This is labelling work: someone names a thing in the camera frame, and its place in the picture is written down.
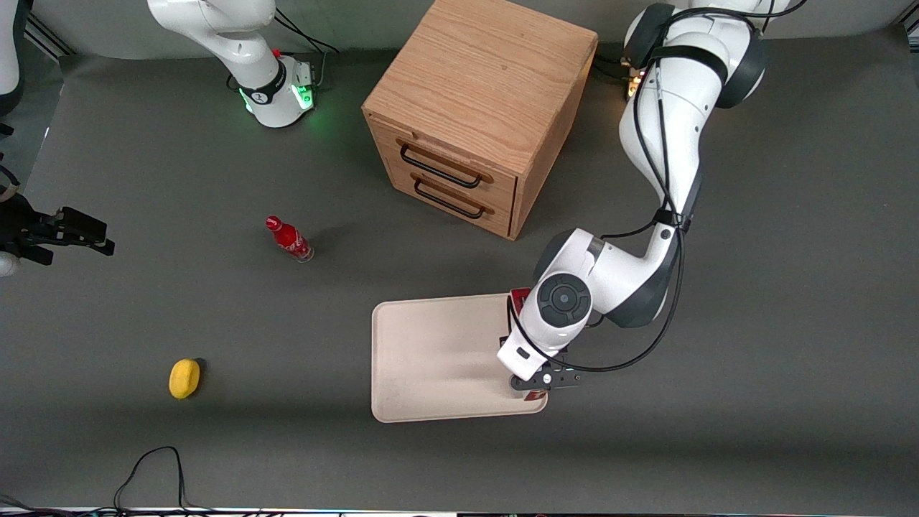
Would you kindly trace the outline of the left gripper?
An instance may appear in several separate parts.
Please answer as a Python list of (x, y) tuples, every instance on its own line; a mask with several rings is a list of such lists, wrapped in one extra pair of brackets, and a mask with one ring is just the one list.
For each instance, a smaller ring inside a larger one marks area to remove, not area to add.
[(521, 332), (512, 332), (508, 336), (499, 338), (497, 359), (514, 376), (523, 381), (529, 381), (547, 363), (546, 356), (551, 356), (550, 350), (530, 344)]

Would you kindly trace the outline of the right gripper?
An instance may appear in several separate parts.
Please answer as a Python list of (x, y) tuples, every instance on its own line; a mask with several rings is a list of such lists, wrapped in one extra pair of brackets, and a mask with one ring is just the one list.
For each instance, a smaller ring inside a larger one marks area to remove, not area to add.
[(62, 207), (57, 213), (41, 213), (32, 208), (19, 191), (3, 191), (1, 203), (1, 265), (19, 267), (22, 259), (39, 265), (52, 265), (55, 252), (43, 248), (44, 238), (53, 239), (55, 246), (79, 246), (112, 256), (115, 243), (106, 239), (108, 226), (71, 207)]

